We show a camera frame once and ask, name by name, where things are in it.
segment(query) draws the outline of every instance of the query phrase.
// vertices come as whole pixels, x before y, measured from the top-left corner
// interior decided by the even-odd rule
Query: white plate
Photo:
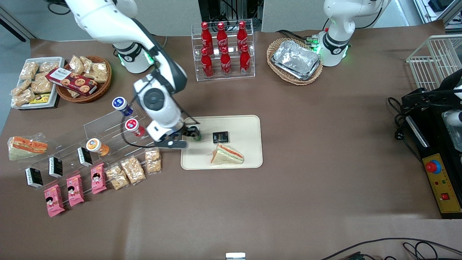
[[[202,140],[194,142],[185,137],[188,147],[181,150],[181,167],[185,170],[258,168],[263,164],[261,148],[260,119],[255,115],[196,117],[201,124]],[[217,144],[213,143],[212,133],[228,131],[229,143],[224,145],[233,148],[244,156],[242,164],[212,165],[212,152]]]

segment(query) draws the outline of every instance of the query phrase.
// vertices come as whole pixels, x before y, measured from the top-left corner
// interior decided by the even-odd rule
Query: black box
[[[228,131],[215,132],[213,134],[213,143],[229,143]]]
[[[62,177],[62,161],[56,157],[49,158],[49,174],[55,178]]]
[[[43,186],[42,175],[40,171],[34,168],[27,168],[26,169],[26,178],[27,178],[27,185],[40,188]]]
[[[91,160],[91,154],[90,154],[90,151],[83,148],[83,147],[80,147],[80,148],[77,148],[77,152],[79,153],[79,161],[80,161],[80,164],[85,166],[85,167],[90,167],[93,165],[93,162]]]

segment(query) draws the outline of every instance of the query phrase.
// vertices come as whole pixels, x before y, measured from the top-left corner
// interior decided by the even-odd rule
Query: coca-cola bottle
[[[249,54],[249,46],[244,44],[241,46],[241,74],[248,75],[250,72],[250,54]]]
[[[204,46],[204,48],[207,49],[208,55],[213,55],[212,35],[210,34],[208,30],[207,22],[202,22],[201,27],[202,27],[202,34],[201,34],[202,45]]]
[[[202,69],[204,70],[205,77],[210,79],[213,77],[213,67],[212,67],[212,59],[207,54],[207,48],[202,48]]]
[[[231,76],[231,57],[228,54],[228,48],[223,49],[223,54],[220,57],[221,62],[221,72],[223,77]]]
[[[240,53],[244,44],[247,44],[247,31],[245,30],[245,22],[239,22],[239,32],[237,32],[237,51]]]
[[[217,41],[220,53],[223,54],[225,51],[228,53],[228,36],[226,35],[225,24],[223,22],[218,23]]]

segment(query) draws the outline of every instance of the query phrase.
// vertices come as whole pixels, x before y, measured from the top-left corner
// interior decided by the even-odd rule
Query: acrylic bottle rack
[[[242,75],[240,72],[240,53],[237,51],[237,33],[239,32],[239,21],[245,21],[247,31],[247,45],[249,46],[250,54],[250,72],[248,75]],[[225,32],[228,35],[228,52],[231,57],[231,75],[224,77],[221,73],[220,54],[217,44],[218,22],[208,23],[208,29],[212,34],[213,52],[210,58],[212,59],[213,77],[208,79],[205,77],[201,63],[202,45],[202,28],[201,24],[191,25],[191,39],[193,42],[194,66],[196,70],[197,81],[201,80],[220,80],[229,78],[244,78],[255,77],[255,42],[254,42],[254,27],[252,19],[230,20],[223,21],[225,24]]]

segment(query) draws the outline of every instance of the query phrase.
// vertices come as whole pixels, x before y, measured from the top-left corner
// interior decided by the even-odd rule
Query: sandwich wedge
[[[241,164],[244,162],[244,156],[238,151],[233,150],[223,144],[217,145],[213,152],[212,164]]]

